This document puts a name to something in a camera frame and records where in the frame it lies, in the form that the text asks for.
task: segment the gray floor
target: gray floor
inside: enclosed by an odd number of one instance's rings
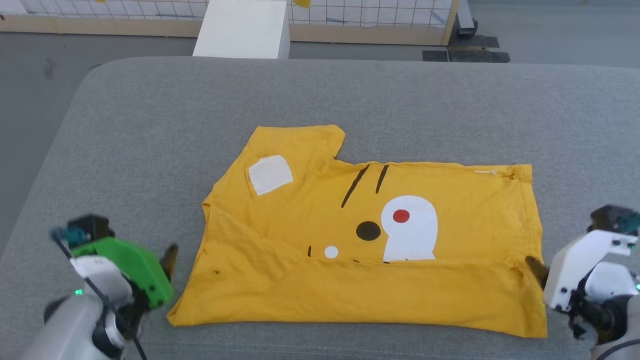
[[[497,36],[513,63],[640,68],[640,8],[472,9],[478,33]],[[194,45],[192,38],[0,33],[0,254],[76,88],[90,69],[132,56],[190,55]],[[291,45],[291,58],[421,61],[423,49],[429,48],[297,43]]]

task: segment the small white circle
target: small white circle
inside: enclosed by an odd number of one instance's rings
[[[335,246],[327,246],[324,250],[324,256],[335,259],[335,257],[338,256],[338,248]]]

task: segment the black floor mat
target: black floor mat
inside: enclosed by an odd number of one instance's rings
[[[447,52],[442,50],[423,50],[422,51],[422,61],[439,61],[439,62],[447,62],[449,58],[447,57]]]
[[[448,46],[481,46],[481,47],[500,47],[497,37],[486,37],[484,35],[474,35],[471,38],[459,38],[452,36],[449,39]]]
[[[489,50],[448,50],[452,63],[508,63],[509,53],[493,53]]]

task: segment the wooden frame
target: wooden frame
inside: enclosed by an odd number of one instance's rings
[[[289,25],[291,41],[354,44],[447,45],[458,11],[452,2],[444,28],[361,28],[358,26]],[[78,19],[64,17],[12,16],[0,20],[0,31],[21,33],[143,35],[155,37],[198,37],[202,21]]]

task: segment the yellow t-shirt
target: yellow t-shirt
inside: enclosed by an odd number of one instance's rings
[[[442,324],[547,335],[530,165],[352,165],[333,125],[258,127],[202,204],[174,326]]]

